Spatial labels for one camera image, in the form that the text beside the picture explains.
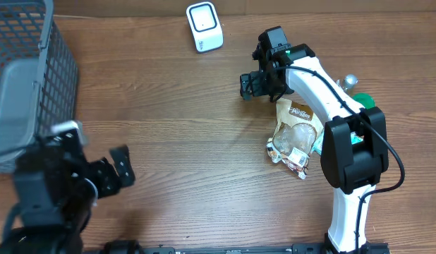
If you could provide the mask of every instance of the snack bag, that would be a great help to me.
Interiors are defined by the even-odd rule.
[[[309,106],[279,99],[276,103],[277,127],[267,141],[267,152],[274,163],[282,161],[300,179],[308,173],[312,146],[323,125]]]

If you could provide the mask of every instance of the crumpled food package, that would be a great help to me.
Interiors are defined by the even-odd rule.
[[[300,179],[308,174],[309,156],[323,125],[307,105],[279,99],[276,103],[277,127],[267,141],[267,152],[274,163],[282,161]]]

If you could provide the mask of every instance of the black motor joint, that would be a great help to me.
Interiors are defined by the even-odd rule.
[[[290,66],[305,56],[315,56],[308,45],[292,47],[279,26],[266,30],[259,36],[259,43],[253,52],[253,60],[259,62],[259,71],[240,76],[240,96],[250,100],[251,96],[269,95],[273,102],[276,95],[292,94],[294,91],[286,84],[285,69],[277,68]]]
[[[387,138],[386,119],[377,108],[362,109],[358,114],[384,139]],[[353,144],[351,133],[363,141]],[[351,194],[362,186],[374,186],[389,167],[387,147],[369,131],[357,116],[336,116],[324,126],[324,140],[320,163],[328,183]]]

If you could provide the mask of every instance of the white robotic arm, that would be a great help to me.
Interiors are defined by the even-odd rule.
[[[374,131],[386,139],[384,114],[378,108],[362,110],[363,105],[326,74],[312,49],[305,44],[292,47],[280,27],[259,36],[253,59],[259,61],[259,71],[240,77],[244,99],[269,95],[274,102],[283,94],[296,92],[325,126],[320,161],[326,179],[334,187],[332,223],[325,248],[334,254],[353,252],[356,243],[360,248],[367,242],[364,230],[370,196],[364,203],[360,197],[375,190],[388,167],[387,147],[373,135]],[[352,145],[351,132],[363,135],[364,141]]]
[[[352,110],[356,113],[363,108],[363,105],[351,99],[323,70],[317,57],[303,57],[295,60],[291,66],[308,68],[317,71],[331,84]],[[323,124],[331,121],[335,116],[342,118],[351,114],[341,106],[341,103],[331,93],[329,88],[316,76],[311,73],[295,69],[286,69],[286,84],[297,92],[318,116]],[[332,210],[332,223],[328,229],[328,237],[339,252],[350,252],[355,249],[355,225],[358,214],[359,197],[364,193],[372,191],[375,186],[366,185],[357,188],[352,194],[347,195],[341,189],[334,189],[334,204]],[[365,199],[361,213],[361,227],[359,230],[359,248],[365,244],[364,234],[365,220],[368,211],[370,196]]]

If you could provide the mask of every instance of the white device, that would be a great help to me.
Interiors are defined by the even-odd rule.
[[[207,52],[223,45],[223,30],[212,3],[205,1],[190,5],[187,18],[198,52]]]
[[[331,84],[348,106],[359,113],[364,106],[351,99],[323,70],[317,57],[303,57],[297,59],[291,66],[308,68],[317,71]],[[351,114],[343,107],[329,88],[316,76],[311,73],[295,69],[286,69],[286,84],[297,92],[317,114],[323,125],[331,121],[335,116],[342,118]],[[359,197],[373,191],[376,186],[366,185],[355,189],[352,194],[345,194],[342,189],[334,189],[334,203],[332,209],[331,227],[328,229],[328,236],[332,245],[339,252],[351,252],[355,250],[356,234],[354,227],[358,214]],[[365,237],[365,221],[367,219],[368,203],[370,196],[365,199],[361,211],[361,223],[359,227],[359,248],[367,242]]]

